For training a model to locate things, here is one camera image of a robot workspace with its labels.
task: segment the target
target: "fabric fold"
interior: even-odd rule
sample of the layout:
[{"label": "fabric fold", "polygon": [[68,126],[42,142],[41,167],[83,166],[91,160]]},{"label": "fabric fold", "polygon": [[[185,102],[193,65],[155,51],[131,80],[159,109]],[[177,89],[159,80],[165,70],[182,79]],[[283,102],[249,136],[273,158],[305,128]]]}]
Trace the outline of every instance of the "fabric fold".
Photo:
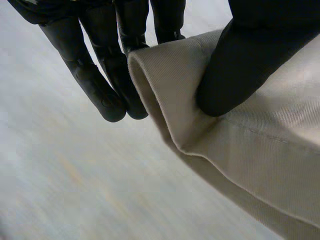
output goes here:
[{"label": "fabric fold", "polygon": [[214,118],[195,102],[221,30],[129,55],[165,143],[208,183],[289,239],[320,237],[320,36],[247,101]]}]

